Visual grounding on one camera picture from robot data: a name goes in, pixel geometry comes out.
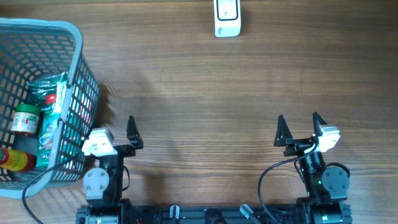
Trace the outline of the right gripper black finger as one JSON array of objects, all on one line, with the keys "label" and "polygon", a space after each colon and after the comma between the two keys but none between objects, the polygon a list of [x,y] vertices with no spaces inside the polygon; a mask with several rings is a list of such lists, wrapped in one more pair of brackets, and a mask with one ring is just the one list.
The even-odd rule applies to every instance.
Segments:
[{"label": "right gripper black finger", "polygon": [[275,134],[274,146],[284,147],[292,145],[293,143],[294,139],[292,137],[290,129],[287,126],[284,116],[281,114],[278,116],[277,131]]},{"label": "right gripper black finger", "polygon": [[314,112],[312,114],[312,116],[313,116],[314,133],[316,136],[321,136],[322,134],[320,131],[320,126],[327,125],[327,123],[323,120],[323,118],[317,112]]}]

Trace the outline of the green 3M wipes pouch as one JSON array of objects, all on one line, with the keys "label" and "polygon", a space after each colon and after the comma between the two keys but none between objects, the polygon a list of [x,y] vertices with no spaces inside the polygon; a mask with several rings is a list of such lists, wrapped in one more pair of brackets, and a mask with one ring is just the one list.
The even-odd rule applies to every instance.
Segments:
[{"label": "green 3M wipes pouch", "polygon": [[60,114],[66,96],[68,73],[45,75],[27,82],[33,105],[47,114]]}]

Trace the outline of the green-lidded white spice jar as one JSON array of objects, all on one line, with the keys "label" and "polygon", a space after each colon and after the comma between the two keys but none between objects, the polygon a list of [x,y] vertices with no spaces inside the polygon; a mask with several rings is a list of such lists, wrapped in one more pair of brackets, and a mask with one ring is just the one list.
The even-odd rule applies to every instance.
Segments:
[{"label": "green-lidded white spice jar", "polygon": [[11,131],[14,134],[33,136],[37,133],[40,108],[34,105],[19,104],[13,117]]}]

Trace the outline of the sriracha bottle with green cap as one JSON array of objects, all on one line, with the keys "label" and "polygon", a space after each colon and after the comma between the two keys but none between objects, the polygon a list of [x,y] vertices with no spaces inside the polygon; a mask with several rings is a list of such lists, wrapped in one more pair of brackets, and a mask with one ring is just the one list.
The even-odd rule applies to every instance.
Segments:
[{"label": "sriracha bottle with green cap", "polygon": [[36,165],[36,157],[24,151],[1,148],[1,168],[13,172],[32,170]]}]

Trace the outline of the teal wet wipes packet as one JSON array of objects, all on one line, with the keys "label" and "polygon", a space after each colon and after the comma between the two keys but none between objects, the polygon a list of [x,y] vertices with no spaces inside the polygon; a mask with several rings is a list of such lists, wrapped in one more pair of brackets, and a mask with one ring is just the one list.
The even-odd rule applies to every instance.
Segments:
[{"label": "teal wet wipes packet", "polygon": [[39,130],[36,167],[47,167],[60,113],[45,113]]}]

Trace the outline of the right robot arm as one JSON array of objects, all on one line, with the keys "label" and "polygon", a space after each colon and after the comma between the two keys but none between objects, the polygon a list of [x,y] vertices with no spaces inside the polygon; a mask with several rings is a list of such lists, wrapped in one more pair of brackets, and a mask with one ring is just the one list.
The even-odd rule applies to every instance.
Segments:
[{"label": "right robot arm", "polygon": [[307,196],[297,199],[297,213],[302,223],[352,223],[348,198],[349,169],[338,162],[327,164],[323,154],[340,139],[340,130],[313,113],[314,133],[295,139],[283,115],[278,117],[274,146],[284,147],[284,156],[295,156],[296,171],[305,185]]}]

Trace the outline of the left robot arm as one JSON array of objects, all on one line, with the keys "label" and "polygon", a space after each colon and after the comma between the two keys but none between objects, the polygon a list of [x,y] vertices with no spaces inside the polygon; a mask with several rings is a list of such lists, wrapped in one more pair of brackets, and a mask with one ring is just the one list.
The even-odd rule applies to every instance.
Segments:
[{"label": "left robot arm", "polygon": [[88,205],[76,211],[75,222],[97,223],[135,223],[134,208],[129,199],[123,199],[123,175],[128,173],[124,165],[126,157],[134,157],[138,149],[144,147],[137,130],[134,117],[127,121],[127,144],[115,146],[114,136],[109,128],[92,129],[84,141],[82,151],[86,156],[94,156],[99,166],[90,169],[83,177],[83,189]]}]

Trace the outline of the white barcode scanner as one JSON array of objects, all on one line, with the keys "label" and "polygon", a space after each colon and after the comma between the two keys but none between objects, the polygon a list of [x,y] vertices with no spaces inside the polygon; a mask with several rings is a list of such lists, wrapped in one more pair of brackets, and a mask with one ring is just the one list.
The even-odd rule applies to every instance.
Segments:
[{"label": "white barcode scanner", "polygon": [[241,1],[214,0],[215,36],[236,37],[241,31]]}]

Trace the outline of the grey plastic shopping basket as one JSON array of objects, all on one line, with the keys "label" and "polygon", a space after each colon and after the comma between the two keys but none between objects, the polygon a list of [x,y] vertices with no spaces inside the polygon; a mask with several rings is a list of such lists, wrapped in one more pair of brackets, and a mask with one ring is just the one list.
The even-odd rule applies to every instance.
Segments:
[{"label": "grey plastic shopping basket", "polygon": [[1,147],[35,153],[35,136],[11,132],[15,108],[30,104],[27,82],[68,73],[66,96],[55,130],[48,167],[16,173],[1,170],[1,196],[20,199],[46,187],[73,184],[82,175],[82,138],[93,126],[99,84],[83,53],[83,36],[73,24],[37,19],[1,19]]}]

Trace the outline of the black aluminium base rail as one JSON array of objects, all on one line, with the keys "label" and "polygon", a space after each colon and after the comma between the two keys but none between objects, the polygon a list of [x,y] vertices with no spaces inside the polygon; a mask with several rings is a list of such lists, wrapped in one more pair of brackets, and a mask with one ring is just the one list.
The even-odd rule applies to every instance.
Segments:
[{"label": "black aluminium base rail", "polygon": [[268,206],[273,218],[261,207],[246,204],[237,207],[170,207],[118,206],[114,208],[82,207],[76,223],[353,223],[349,205],[312,206],[295,204]]}]

